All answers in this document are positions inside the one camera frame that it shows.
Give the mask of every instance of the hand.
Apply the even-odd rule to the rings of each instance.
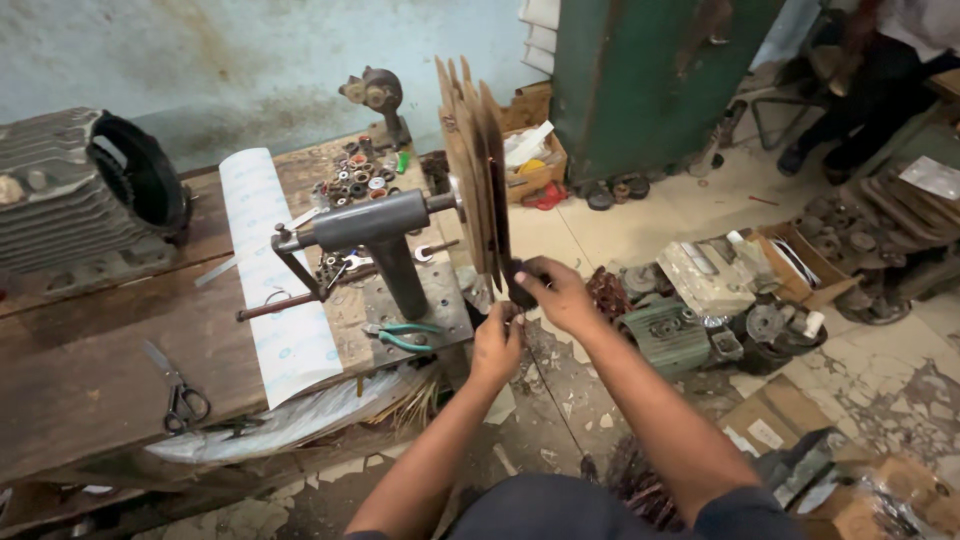
[[[576,270],[552,258],[531,258],[523,263],[529,272],[517,272],[515,279],[537,299],[546,318],[562,331],[576,336],[593,323],[607,326],[587,293],[584,279]],[[536,276],[549,277],[547,288]]]
[[[875,13],[856,13],[844,28],[843,49],[850,55],[860,54],[870,43],[875,29]]]
[[[470,378],[503,388],[520,367],[523,351],[523,314],[510,302],[497,302],[473,339]]]

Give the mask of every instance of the dirty floor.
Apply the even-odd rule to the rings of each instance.
[[[772,127],[785,125],[792,112],[767,110],[770,117],[765,112],[764,122]],[[589,276],[600,265],[648,262],[673,240],[783,221],[829,189],[817,165],[828,148],[820,148],[799,175],[787,179],[776,170],[778,153],[760,148],[749,112],[734,140],[734,148],[722,152],[725,164],[705,183],[686,175],[669,178],[654,184],[647,199],[605,212],[588,209],[582,200],[549,211],[512,208],[515,254],[547,255]],[[447,239],[462,236],[455,216],[442,215],[442,225]],[[455,262],[466,261],[466,252],[452,256]],[[917,303],[911,315],[889,327],[860,326],[832,309],[827,315],[830,338],[825,346],[780,371],[861,446],[909,452],[960,486],[960,294]],[[516,409],[502,424],[481,428],[463,485],[489,487],[506,478],[510,468],[577,475],[584,454],[596,458],[602,474],[612,444],[627,432],[583,349],[541,313],[534,311],[530,318],[529,351],[511,383]],[[675,385],[715,420],[767,379],[734,370],[709,371],[685,374]],[[401,445],[366,462],[354,460],[269,497],[143,537],[339,538],[402,450]]]

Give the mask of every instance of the green-handled pliers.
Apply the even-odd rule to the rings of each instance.
[[[365,333],[369,335],[375,335],[387,343],[393,343],[397,345],[400,349],[404,351],[410,351],[412,353],[429,353],[433,351],[433,347],[426,344],[426,336],[419,335],[415,338],[416,343],[411,343],[409,341],[404,341],[399,337],[396,337],[397,333],[409,333],[414,331],[429,331],[432,333],[441,333],[440,327],[433,325],[424,325],[418,323],[387,323],[385,325],[377,325],[375,323],[367,323],[360,327]]]

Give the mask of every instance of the green metal cabinet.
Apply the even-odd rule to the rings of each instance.
[[[569,154],[568,182],[682,166],[703,150],[782,4],[564,0],[550,120]],[[731,16],[711,17],[718,6]]]

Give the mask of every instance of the person's leg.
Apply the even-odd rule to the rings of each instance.
[[[913,47],[881,34],[874,36],[863,57],[847,96],[834,103],[796,143],[783,151],[777,162],[782,174],[793,176],[800,171],[807,154],[820,143],[847,135],[866,122],[891,89],[921,66]]]
[[[937,94],[925,86],[925,81],[933,75],[957,68],[960,68],[960,58],[950,53],[920,66],[916,73],[897,85],[879,104],[876,112],[864,123],[863,129],[827,154],[824,167],[828,173],[845,180],[845,175],[876,154],[907,120],[933,106]]]

